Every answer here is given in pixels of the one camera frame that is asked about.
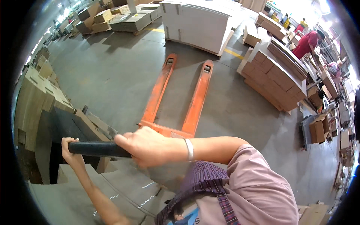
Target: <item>pallet jack fork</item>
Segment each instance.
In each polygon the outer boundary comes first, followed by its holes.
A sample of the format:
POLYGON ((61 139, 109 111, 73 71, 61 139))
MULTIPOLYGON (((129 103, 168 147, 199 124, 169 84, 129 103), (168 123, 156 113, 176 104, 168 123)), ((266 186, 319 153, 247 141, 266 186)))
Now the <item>pallet jack fork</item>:
POLYGON ((151 93, 150 99, 146 106, 141 122, 138 124, 139 128, 148 126, 157 131, 165 137, 173 138, 193 138, 195 136, 196 128, 199 123, 200 114, 204 105, 207 89, 209 87, 210 78, 213 69, 213 62, 206 60, 202 66, 198 83, 196 84, 193 98, 191 100, 188 112, 185 117, 183 127, 180 130, 175 130, 169 127, 161 126, 154 123, 156 113, 158 111, 162 96, 169 78, 176 65, 177 55, 171 53, 165 60, 161 73, 156 81, 154 89, 151 93))

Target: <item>shirt sleeve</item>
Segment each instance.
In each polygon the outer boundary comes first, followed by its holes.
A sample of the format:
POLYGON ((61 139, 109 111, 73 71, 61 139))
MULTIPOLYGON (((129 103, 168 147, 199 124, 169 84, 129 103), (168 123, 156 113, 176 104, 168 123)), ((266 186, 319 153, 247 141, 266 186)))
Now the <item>shirt sleeve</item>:
POLYGON ((272 171, 253 146, 239 147, 227 168, 229 189, 238 196, 237 205, 257 223, 296 224, 298 210, 287 180, 272 171))
POLYGON ((316 33, 310 33, 309 34, 309 44, 315 48, 317 43, 318 43, 318 35, 316 33))

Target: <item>concrete floor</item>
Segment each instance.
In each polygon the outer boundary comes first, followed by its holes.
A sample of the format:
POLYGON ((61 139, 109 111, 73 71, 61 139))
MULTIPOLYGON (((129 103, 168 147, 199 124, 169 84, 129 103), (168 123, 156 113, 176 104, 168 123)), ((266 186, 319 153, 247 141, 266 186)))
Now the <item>concrete floor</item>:
MULTIPOLYGON (((219 60, 202 50, 165 43, 163 32, 140 35, 112 31, 74 39, 62 38, 49 46, 49 58, 60 88, 75 108, 89 110, 120 133, 135 131, 166 56, 178 62, 160 104, 157 123, 181 129, 198 80, 201 64, 211 59, 214 71, 198 124, 197 138, 237 136, 258 149, 270 167, 290 183, 298 205, 317 200, 332 204, 331 192, 338 162, 338 139, 313 144, 301 151, 298 122, 303 114, 277 111, 244 83, 236 69, 247 47, 242 44, 247 17, 230 39, 219 60)), ((148 28, 163 29, 161 18, 148 28)))

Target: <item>yellow floor line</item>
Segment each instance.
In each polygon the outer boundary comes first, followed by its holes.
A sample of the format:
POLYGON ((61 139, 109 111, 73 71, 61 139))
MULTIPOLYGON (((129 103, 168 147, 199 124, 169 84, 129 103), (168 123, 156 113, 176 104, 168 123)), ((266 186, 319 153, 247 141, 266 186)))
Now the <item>yellow floor line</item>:
POLYGON ((244 59, 243 56, 241 56, 241 55, 239 55, 238 53, 233 52, 233 51, 231 51, 231 50, 229 50, 229 49, 227 49, 227 48, 225 48, 224 52, 230 53, 231 55, 233 55, 233 56, 235 56, 235 57, 238 57, 238 58, 241 59, 241 60, 244 59))
POLYGON ((145 30, 148 30, 148 31, 157 31, 157 32, 165 33, 164 29, 157 29, 157 28, 145 28, 145 30))
MULTIPOLYGON (((145 28, 145 30, 148 30, 148 31, 157 31, 157 32, 161 32, 161 33, 165 33, 164 29, 158 29, 158 28, 145 28)), ((244 57, 239 55, 238 53, 236 52, 233 52, 229 49, 226 49, 224 50, 224 52, 227 52, 227 53, 230 53, 231 55, 235 56, 235 57, 238 57, 239 59, 243 60, 244 57)))

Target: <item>pallet jack handle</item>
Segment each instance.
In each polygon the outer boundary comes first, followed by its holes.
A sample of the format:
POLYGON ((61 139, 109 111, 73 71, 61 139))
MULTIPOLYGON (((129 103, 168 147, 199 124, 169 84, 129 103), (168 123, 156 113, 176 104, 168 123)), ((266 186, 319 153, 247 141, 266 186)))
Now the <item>pallet jack handle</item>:
POLYGON ((129 152, 113 142, 70 142, 69 151, 85 156, 131 158, 129 152))

